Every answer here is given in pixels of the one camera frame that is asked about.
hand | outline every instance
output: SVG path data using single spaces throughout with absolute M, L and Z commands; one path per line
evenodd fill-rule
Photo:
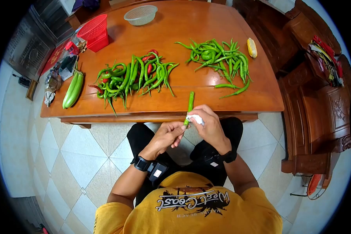
M 164 153 L 167 147 L 177 147 L 181 142 L 185 129 L 190 126 L 183 125 L 183 122 L 165 122 L 161 124 L 156 134 L 148 145 L 139 153 L 145 160 L 155 160 L 159 154 Z
M 195 125 L 199 135 L 213 146 L 220 155 L 224 155 L 231 151 L 230 140 L 223 133 L 219 117 L 209 106 L 198 105 L 189 113 L 189 115 L 199 115 L 203 119 L 204 126 L 198 124 L 194 118 L 191 118 L 191 122 Z

tiled floor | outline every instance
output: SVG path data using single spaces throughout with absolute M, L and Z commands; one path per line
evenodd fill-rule
M 53 234 L 93 232 L 96 209 L 106 202 L 117 178 L 133 155 L 126 134 L 133 123 L 93 124 L 91 129 L 63 124 L 59 119 L 39 117 L 42 93 L 37 93 L 29 113 L 28 162 L 33 172 L 37 200 Z M 156 131 L 159 124 L 147 124 Z M 185 165 L 188 155 L 201 141 L 194 127 L 188 129 L 174 160 Z M 251 168 L 260 187 L 284 219 L 287 233 L 299 210 L 302 180 L 281 172 L 285 138 L 280 113 L 262 113 L 244 123 L 238 153 Z M 225 186 L 231 190 L 227 179 Z

wooden table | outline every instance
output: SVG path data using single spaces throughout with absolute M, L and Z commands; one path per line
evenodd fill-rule
M 182 121 L 187 112 L 189 93 L 195 92 L 194 106 L 207 104 L 220 117 L 237 116 L 241 120 L 255 120 L 258 112 L 278 112 L 284 110 L 281 93 L 262 46 L 259 44 L 251 28 L 243 17 L 232 7 L 199 2 L 199 1 L 159 1 L 151 2 L 158 7 L 153 21 L 144 26 L 132 26 L 123 19 L 129 10 L 138 7 L 124 7 L 108 12 L 108 34 L 110 44 L 98 52 L 87 50 L 80 54 L 79 68 L 85 75 L 81 96 L 76 104 L 64 110 L 62 101 L 69 87 L 68 79 L 56 92 L 51 107 L 44 103 L 40 116 L 42 118 L 58 117 L 62 122 L 75 124 L 92 122 L 163 122 Z M 254 82 L 247 91 L 228 98 L 219 97 L 233 93 L 230 88 L 215 89 L 214 85 L 227 83 L 212 68 L 202 68 L 194 72 L 200 64 L 184 62 L 190 57 L 190 50 L 180 41 L 190 44 L 189 38 L 201 43 L 215 38 L 221 41 L 238 41 L 240 51 L 248 55 L 246 40 L 251 37 L 258 50 L 258 57 L 248 56 L 249 71 Z M 96 96 L 96 89 L 87 85 L 96 80 L 98 72 L 108 63 L 129 63 L 131 54 L 142 56 L 150 49 L 157 49 L 164 56 L 164 62 L 175 62 L 180 65 L 173 69 L 169 83 L 173 89 L 173 97 L 169 90 L 149 95 L 133 95 L 127 98 L 127 109 L 121 99 L 114 102 L 117 118 L 107 103 Z M 243 87 L 242 80 L 235 77 L 234 84 Z

red fabric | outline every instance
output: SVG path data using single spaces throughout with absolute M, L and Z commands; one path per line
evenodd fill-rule
M 307 195 L 310 196 L 316 191 L 316 187 L 321 180 L 321 174 L 314 174 L 308 184 Z
M 67 39 L 63 44 L 57 46 L 51 56 L 49 57 L 49 59 L 47 60 L 47 63 L 44 65 L 44 68 L 42 70 L 41 75 L 43 75 L 44 73 L 48 72 L 49 69 L 51 69 L 55 63 L 57 62 L 57 60 L 59 59 L 61 52 L 64 50 L 65 45 L 69 42 L 70 38 Z
M 343 72 L 342 72 L 342 66 L 341 63 L 339 61 L 336 61 L 334 58 L 334 50 L 328 46 L 327 44 L 325 44 L 318 36 L 314 35 L 313 36 L 313 40 L 319 45 L 321 46 L 325 52 L 329 55 L 329 57 L 331 57 L 333 63 L 335 64 L 335 66 L 337 67 L 337 73 L 339 77 L 343 76 Z

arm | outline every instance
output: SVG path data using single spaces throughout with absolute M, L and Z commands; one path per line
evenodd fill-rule
M 145 160 L 155 160 L 157 156 L 164 153 L 168 146 L 177 147 L 183 137 L 186 126 L 183 122 L 163 123 L 156 132 L 150 143 L 139 153 Z M 147 172 L 136 169 L 130 165 L 118 178 L 108 196 L 107 203 L 119 202 L 131 208 L 133 200 L 137 195 Z
M 189 115 L 199 115 L 204 120 L 204 126 L 198 124 L 195 119 L 191 122 L 195 125 L 199 135 L 213 146 L 220 155 L 231 151 L 230 140 L 225 136 L 218 115 L 216 115 L 207 105 L 200 105 L 194 108 Z M 224 162 L 226 174 L 234 186 L 238 195 L 252 187 L 258 187 L 258 183 L 250 168 L 237 154 L 237 158 L 230 163 Z

